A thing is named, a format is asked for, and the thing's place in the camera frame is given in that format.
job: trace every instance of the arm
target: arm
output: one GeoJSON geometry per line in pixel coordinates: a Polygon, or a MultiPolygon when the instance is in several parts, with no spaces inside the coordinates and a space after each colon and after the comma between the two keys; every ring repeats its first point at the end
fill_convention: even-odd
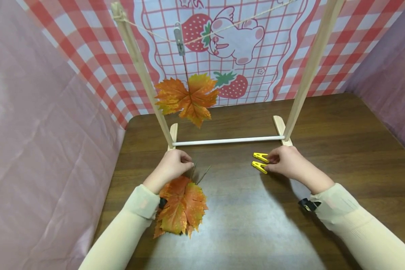
{"type": "Polygon", "coordinates": [[[321,202],[316,215],[339,236],[359,265],[367,269],[405,269],[405,244],[340,184],[305,159],[295,147],[274,149],[268,171],[284,174],[306,185],[310,200],[321,202]]]}
{"type": "Polygon", "coordinates": [[[159,191],[192,168],[191,157],[183,151],[165,153],[157,168],[132,192],[123,209],[95,242],[80,270],[122,270],[128,265],[141,235],[155,218],[159,191]]]}

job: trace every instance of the wooden pole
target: wooden pole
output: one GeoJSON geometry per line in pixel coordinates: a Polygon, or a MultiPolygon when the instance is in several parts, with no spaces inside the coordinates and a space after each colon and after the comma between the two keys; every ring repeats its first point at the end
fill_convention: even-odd
{"type": "Polygon", "coordinates": [[[296,125],[297,118],[302,110],[303,103],[305,102],[306,95],[308,94],[311,83],[317,73],[320,60],[323,56],[324,49],[327,46],[330,34],[335,26],[336,19],[344,5],[345,0],[327,0],[325,4],[324,14],[322,15],[321,23],[316,32],[316,37],[313,41],[312,48],[310,49],[309,59],[303,71],[300,85],[297,94],[295,95],[294,103],[291,108],[288,120],[285,127],[285,141],[290,139],[293,128],[296,125]]]}
{"type": "Polygon", "coordinates": [[[117,28],[120,32],[120,36],[123,39],[124,44],[126,45],[133,65],[135,66],[135,69],[141,79],[142,85],[144,86],[145,92],[147,93],[148,99],[153,106],[154,114],[156,114],[157,121],[159,121],[160,128],[162,129],[166,142],[168,142],[169,148],[173,148],[173,138],[171,137],[168,124],[165,120],[165,116],[159,110],[159,107],[155,105],[155,103],[157,102],[157,100],[155,99],[157,93],[152,85],[152,80],[149,72],[147,71],[146,64],[144,63],[143,55],[138,48],[137,41],[135,40],[134,33],[132,32],[129,23],[125,22],[125,20],[128,20],[126,12],[119,2],[112,3],[111,9],[114,20],[117,22],[117,28]]]}

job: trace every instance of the hand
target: hand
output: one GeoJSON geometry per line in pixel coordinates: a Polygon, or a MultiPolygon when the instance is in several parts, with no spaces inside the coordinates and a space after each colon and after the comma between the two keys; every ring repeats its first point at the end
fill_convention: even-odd
{"type": "Polygon", "coordinates": [[[192,168],[192,158],[185,151],[173,149],[165,153],[159,165],[142,183],[154,194],[159,194],[164,185],[192,168]]]}
{"type": "Polygon", "coordinates": [[[290,179],[302,182],[312,194],[318,194],[333,187],[333,180],[302,156],[297,148],[281,146],[273,149],[267,157],[270,164],[266,171],[280,173],[290,179]]]}

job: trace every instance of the yellow clothespin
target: yellow clothespin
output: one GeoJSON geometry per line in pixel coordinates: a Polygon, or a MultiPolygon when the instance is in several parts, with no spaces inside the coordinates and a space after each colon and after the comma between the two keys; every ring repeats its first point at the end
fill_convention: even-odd
{"type": "Polygon", "coordinates": [[[267,171],[264,170],[264,167],[267,166],[267,164],[261,163],[261,162],[257,162],[257,161],[253,161],[252,162],[252,166],[257,168],[258,170],[260,170],[263,174],[267,174],[267,171]]]}
{"type": "Polygon", "coordinates": [[[265,162],[269,163],[269,160],[266,159],[265,157],[268,156],[268,154],[263,154],[263,153],[253,153],[253,157],[265,162]]]}

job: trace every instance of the sleeve cuff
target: sleeve cuff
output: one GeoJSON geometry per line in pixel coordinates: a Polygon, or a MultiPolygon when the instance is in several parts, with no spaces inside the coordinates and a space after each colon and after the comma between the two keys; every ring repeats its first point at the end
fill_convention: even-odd
{"type": "Polygon", "coordinates": [[[351,230],[354,224],[347,218],[348,214],[361,208],[341,184],[335,184],[322,193],[311,195],[310,201],[321,203],[315,213],[329,230],[336,233],[351,230]]]}
{"type": "Polygon", "coordinates": [[[135,213],[146,219],[154,219],[159,202],[160,197],[141,184],[134,189],[126,201],[123,210],[135,213]]]}

